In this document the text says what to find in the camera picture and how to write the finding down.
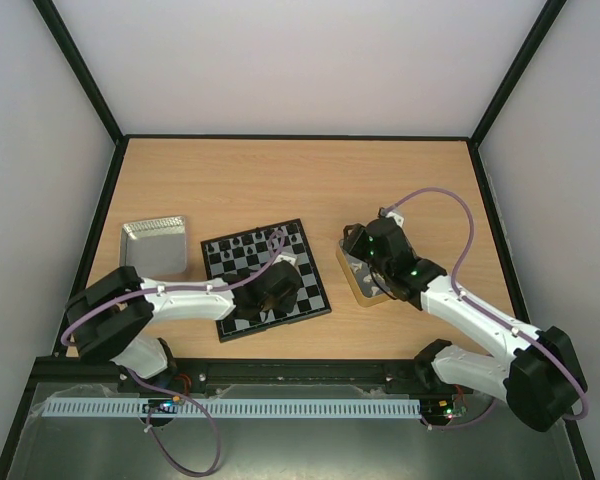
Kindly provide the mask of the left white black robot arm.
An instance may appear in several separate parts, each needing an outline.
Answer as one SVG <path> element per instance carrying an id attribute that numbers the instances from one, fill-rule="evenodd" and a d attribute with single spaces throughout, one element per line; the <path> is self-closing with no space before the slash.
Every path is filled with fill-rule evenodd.
<path id="1" fill-rule="evenodd" d="M 112 362 L 130 376 L 165 388 L 178 368 L 167 342 L 144 332 L 148 326 L 289 312 L 301 286 L 290 258 L 270 260 L 257 271 L 186 283 L 142 278 L 133 267 L 119 267 L 68 301 L 61 343 L 75 347 L 84 363 Z"/>

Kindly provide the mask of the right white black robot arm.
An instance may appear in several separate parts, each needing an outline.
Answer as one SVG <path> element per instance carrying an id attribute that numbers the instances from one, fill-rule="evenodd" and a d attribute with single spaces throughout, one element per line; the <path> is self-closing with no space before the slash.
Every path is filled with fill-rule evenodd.
<path id="1" fill-rule="evenodd" d="M 485 349 L 480 355 L 433 341 L 414 358 L 423 389 L 458 385 L 487 394 L 538 432 L 582 402 L 586 380 L 564 331 L 539 329 L 468 292 L 443 267 L 418 256 L 395 219 L 345 226 L 341 247 L 378 275 L 391 297 L 446 321 Z"/>

